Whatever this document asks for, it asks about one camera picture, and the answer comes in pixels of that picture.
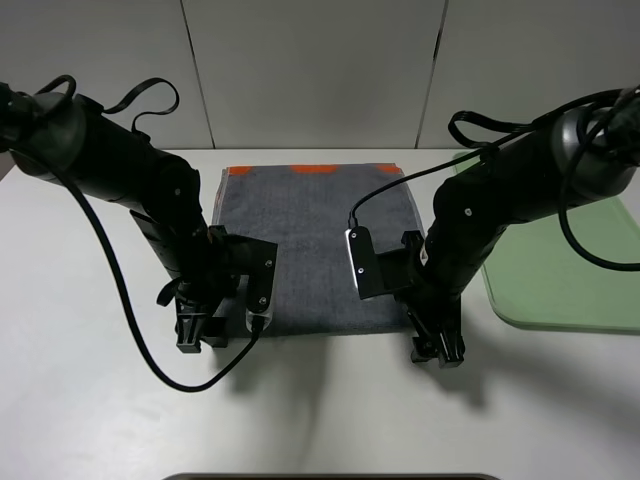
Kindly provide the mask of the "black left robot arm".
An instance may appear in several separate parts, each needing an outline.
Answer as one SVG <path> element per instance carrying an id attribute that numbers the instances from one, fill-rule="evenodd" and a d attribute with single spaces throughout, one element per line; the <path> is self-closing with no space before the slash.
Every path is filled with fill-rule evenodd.
<path id="1" fill-rule="evenodd" d="M 56 184 L 63 174 L 82 194 L 127 208 L 171 278 L 157 301 L 176 305 L 178 348 L 224 348 L 226 321 L 215 313 L 239 279 L 227 267 L 225 229 L 203 217 L 199 173 L 109 113 L 68 76 L 35 95 L 2 85 L 1 149 L 28 176 Z"/>

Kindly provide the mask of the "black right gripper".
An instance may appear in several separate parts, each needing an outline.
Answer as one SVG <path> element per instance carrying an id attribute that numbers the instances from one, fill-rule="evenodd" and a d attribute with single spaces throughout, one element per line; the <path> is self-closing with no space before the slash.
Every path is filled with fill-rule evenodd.
<path id="1" fill-rule="evenodd" d="M 425 340 L 439 339 L 440 368 L 456 368 L 464 362 L 465 344 L 461 328 L 461 303 L 452 300 L 419 259 L 424 238 L 418 230 L 405 231 L 401 238 L 400 275 L 406 287 L 400 293 L 418 336 L 412 338 L 411 362 L 434 359 L 434 348 Z"/>

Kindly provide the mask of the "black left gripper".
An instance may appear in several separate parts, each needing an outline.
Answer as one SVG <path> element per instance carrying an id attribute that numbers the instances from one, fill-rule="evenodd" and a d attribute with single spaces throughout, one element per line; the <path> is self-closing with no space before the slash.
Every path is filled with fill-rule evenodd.
<path id="1" fill-rule="evenodd" d="M 156 256 L 170 276 L 157 295 L 156 303 L 167 306 L 172 300 L 201 308 L 213 315 L 225 298 L 235 296 L 239 271 L 231 266 L 227 245 L 228 232 L 223 225 L 211 225 L 195 238 L 180 238 L 168 227 L 156 226 Z M 184 354 L 201 352 L 203 314 L 179 314 L 175 332 L 176 346 Z M 225 317 L 205 322 L 205 343 L 212 349 L 228 346 Z"/>

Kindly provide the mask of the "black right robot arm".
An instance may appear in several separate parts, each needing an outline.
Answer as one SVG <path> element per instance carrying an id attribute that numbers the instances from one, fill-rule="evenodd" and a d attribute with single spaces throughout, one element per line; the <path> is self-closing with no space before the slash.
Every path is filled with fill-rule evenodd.
<path id="1" fill-rule="evenodd" d="M 409 289 L 396 296 L 416 335 L 411 359 L 443 368 L 464 360 L 461 294 L 511 225 L 552 215 L 570 247 L 606 270 L 636 272 L 583 247 L 569 210 L 622 193 L 639 166 L 639 90 L 595 100 L 562 114 L 448 178 L 434 196 L 427 234 L 406 232 Z"/>

